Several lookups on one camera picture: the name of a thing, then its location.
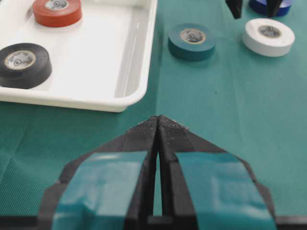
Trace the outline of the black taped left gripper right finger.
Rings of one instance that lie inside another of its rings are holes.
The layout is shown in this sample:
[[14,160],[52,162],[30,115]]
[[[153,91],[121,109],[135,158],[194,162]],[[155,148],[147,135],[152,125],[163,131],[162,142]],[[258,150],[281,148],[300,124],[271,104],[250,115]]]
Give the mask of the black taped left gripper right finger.
[[274,230],[267,187],[251,166],[166,116],[158,117],[162,210],[174,230]]

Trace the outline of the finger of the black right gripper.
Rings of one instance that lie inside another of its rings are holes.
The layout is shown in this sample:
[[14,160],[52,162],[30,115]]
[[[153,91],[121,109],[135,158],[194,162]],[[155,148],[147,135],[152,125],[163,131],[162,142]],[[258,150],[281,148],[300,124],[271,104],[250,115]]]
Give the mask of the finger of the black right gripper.
[[267,2],[267,16],[275,17],[279,11],[280,5],[283,0],[266,0]]
[[234,19],[240,19],[242,14],[242,0],[225,0]]

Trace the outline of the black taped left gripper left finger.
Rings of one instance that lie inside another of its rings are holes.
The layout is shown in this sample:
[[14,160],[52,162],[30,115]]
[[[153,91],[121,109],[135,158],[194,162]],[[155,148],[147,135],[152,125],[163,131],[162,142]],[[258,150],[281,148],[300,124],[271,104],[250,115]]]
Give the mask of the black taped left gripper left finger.
[[40,230],[144,230],[153,213],[158,118],[67,163],[43,196]]

